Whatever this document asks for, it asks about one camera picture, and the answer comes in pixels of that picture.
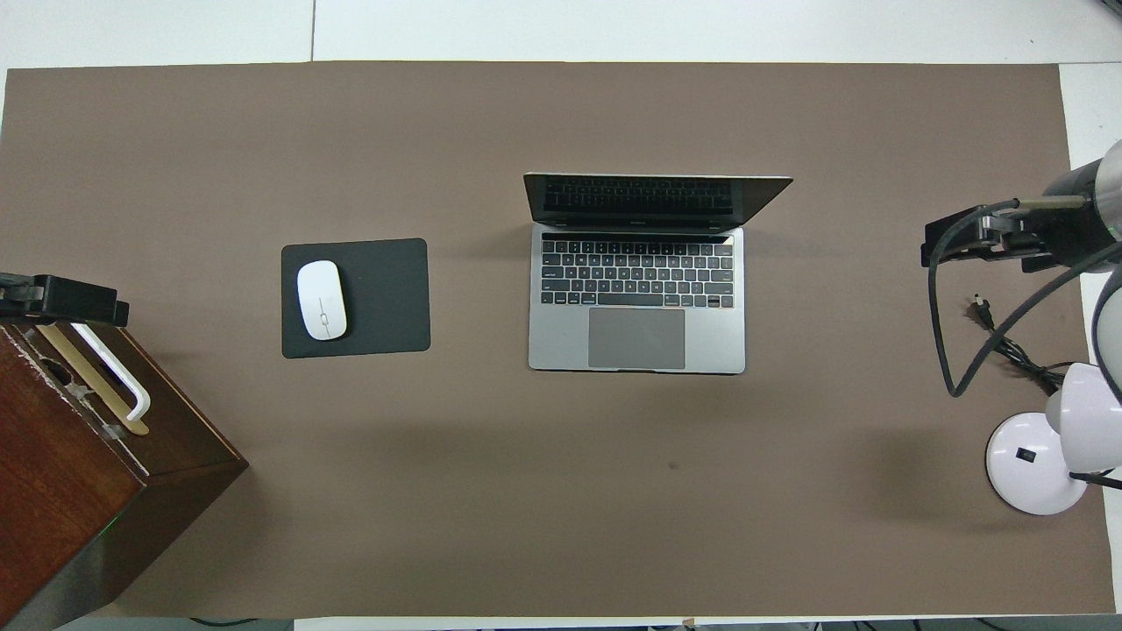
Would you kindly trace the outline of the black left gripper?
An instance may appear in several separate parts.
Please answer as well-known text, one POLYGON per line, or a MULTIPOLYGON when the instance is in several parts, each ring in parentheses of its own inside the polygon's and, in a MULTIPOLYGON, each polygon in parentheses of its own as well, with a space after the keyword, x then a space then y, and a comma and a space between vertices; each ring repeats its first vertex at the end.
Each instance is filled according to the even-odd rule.
POLYGON ((128 326, 130 305, 117 299, 117 290, 52 274, 1 275, 1 321, 50 326, 94 323, 128 326))

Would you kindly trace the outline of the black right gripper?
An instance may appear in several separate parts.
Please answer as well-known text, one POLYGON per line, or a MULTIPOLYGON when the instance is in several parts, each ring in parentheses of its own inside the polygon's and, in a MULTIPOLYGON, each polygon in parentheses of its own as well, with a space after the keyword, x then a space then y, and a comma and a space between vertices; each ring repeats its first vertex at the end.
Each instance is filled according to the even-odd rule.
POLYGON ((1018 210, 1010 202, 976 205, 927 223, 925 244, 920 247, 920 264, 929 268, 934 262, 1022 259, 1020 269, 1033 274, 1057 266, 1072 267, 1095 252, 1095 204, 1079 208, 1018 210), (1001 248, 1003 240, 1015 232, 1033 237, 1034 255, 1026 249, 1001 248), (936 247, 942 244, 942 255, 934 259, 936 247))

